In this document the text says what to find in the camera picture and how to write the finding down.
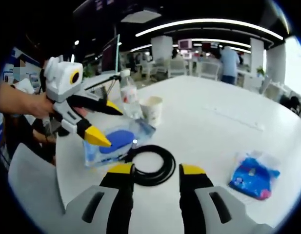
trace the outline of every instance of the clear plastic packaging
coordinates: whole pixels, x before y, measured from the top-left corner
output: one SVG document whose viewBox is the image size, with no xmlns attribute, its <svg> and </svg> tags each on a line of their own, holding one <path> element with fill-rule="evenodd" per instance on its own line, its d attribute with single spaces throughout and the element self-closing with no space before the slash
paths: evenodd
<svg viewBox="0 0 301 234">
<path fill-rule="evenodd" d="M 229 186 L 258 200 L 265 200 L 272 194 L 280 175 L 280 165 L 277 158 L 264 152 L 239 153 Z"/>
<path fill-rule="evenodd" d="M 132 147 L 133 141 L 134 146 L 139 147 L 143 145 L 148 139 L 151 138 L 155 132 L 155 128 L 147 124 L 143 119 L 129 120 L 127 124 L 115 126 L 110 129 L 106 129 L 104 134 L 110 140 L 109 136 L 111 133 L 118 131 L 129 131 L 134 134 L 132 142 L 117 148 L 115 151 L 110 153 L 102 150 L 100 146 L 91 145 L 86 141 L 83 141 L 84 155 L 85 155 L 85 166 L 86 167 L 97 167 L 121 160 L 121 156 L 126 154 Z"/>
</svg>

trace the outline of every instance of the black cable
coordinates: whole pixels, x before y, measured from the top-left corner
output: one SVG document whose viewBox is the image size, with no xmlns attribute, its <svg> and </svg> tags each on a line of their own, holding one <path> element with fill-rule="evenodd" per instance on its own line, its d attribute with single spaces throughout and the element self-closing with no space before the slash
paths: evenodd
<svg viewBox="0 0 301 234">
<path fill-rule="evenodd" d="M 158 145 L 145 145 L 136 149 L 131 149 L 125 156 L 125 162 L 132 162 L 133 158 L 140 153 L 152 152 L 161 156 L 163 159 L 162 167 L 156 172 L 146 173 L 135 168 L 134 183 L 142 186 L 156 186 L 167 181 L 174 173 L 176 162 L 173 155 L 166 149 Z"/>
</svg>

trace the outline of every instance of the office desk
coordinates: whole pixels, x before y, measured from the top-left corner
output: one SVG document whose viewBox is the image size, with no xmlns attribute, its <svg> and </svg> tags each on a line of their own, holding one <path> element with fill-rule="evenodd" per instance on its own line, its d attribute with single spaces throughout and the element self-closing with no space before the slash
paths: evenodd
<svg viewBox="0 0 301 234">
<path fill-rule="evenodd" d="M 237 69 L 237 73 L 245 75 L 245 76 L 250 76 L 250 77 L 254 76 L 252 73 L 247 72 L 245 70 L 240 70 L 240 69 Z"/>
<path fill-rule="evenodd" d="M 221 185 L 246 205 L 257 223 L 277 226 L 301 193 L 301 119 L 285 107 L 234 85 L 181 76 L 139 90 L 140 98 L 163 98 L 162 124 L 149 140 L 169 150 L 176 163 L 201 166 L 215 185 Z M 100 129 L 121 123 L 119 116 L 90 114 Z M 236 152 L 263 150 L 282 163 L 281 176 L 266 201 L 230 189 Z M 84 167 L 78 135 L 58 137 L 56 169 L 60 195 L 66 206 L 91 185 L 99 185 L 106 168 Z M 161 165 L 158 156 L 137 157 L 136 167 L 146 172 Z M 130 234 L 181 234 L 179 172 L 156 187 L 134 187 Z"/>
</svg>

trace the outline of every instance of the light blue shirt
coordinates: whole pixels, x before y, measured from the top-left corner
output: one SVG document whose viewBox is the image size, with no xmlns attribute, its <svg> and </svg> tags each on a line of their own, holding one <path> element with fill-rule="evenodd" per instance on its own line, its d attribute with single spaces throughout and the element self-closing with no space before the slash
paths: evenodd
<svg viewBox="0 0 301 234">
<path fill-rule="evenodd" d="M 237 52 L 226 46 L 221 51 L 221 61 L 223 63 L 223 75 L 237 77 L 237 64 L 240 63 Z"/>
</svg>

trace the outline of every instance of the black ceiling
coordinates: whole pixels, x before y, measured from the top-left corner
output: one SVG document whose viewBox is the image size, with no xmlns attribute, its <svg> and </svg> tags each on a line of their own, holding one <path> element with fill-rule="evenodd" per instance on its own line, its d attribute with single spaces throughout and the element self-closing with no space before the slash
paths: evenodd
<svg viewBox="0 0 301 234">
<path fill-rule="evenodd" d="M 83 58 L 88 54 L 99 54 L 103 45 L 114 36 L 114 27 L 117 33 L 120 34 L 121 51 L 128 51 L 135 47 L 150 44 L 151 38 L 161 35 L 172 36 L 174 42 L 186 38 L 210 38 L 250 44 L 251 36 L 233 31 L 224 31 L 221 28 L 255 34 L 272 41 L 275 45 L 282 43 L 276 37 L 259 30 L 224 23 L 191 23 L 168 27 L 135 37 L 136 33 L 158 25 L 199 18 L 239 20 L 262 26 L 284 38 L 289 36 L 282 22 L 271 10 L 270 5 L 259 0 L 186 0 L 179 1 L 180 3 L 174 0 L 114 0 L 113 4 L 105 5 L 98 12 L 96 11 L 97 2 L 95 0 L 83 2 L 83 0 L 72 0 L 68 3 L 68 6 L 60 7 L 57 10 L 49 5 L 43 6 L 40 4 L 39 11 L 36 11 L 35 15 L 38 23 L 30 23 L 27 30 L 27 35 L 31 41 L 34 41 L 35 46 L 38 45 L 41 50 L 48 51 L 48 56 L 75 53 L 77 58 Z M 73 11 L 82 3 L 83 6 L 72 16 Z M 144 24 L 120 22 L 128 13 L 138 11 L 144 7 L 154 9 L 161 14 L 161 17 Z M 41 22 L 45 27 L 36 30 L 37 25 L 40 25 Z M 24 41 L 26 40 L 27 38 L 23 39 L 21 44 L 25 44 Z M 75 40 L 80 41 L 79 45 L 73 46 Z M 266 48 L 270 45 L 270 42 L 264 41 Z M 28 50 L 28 47 L 28 45 L 23 46 L 26 50 Z"/>
</svg>

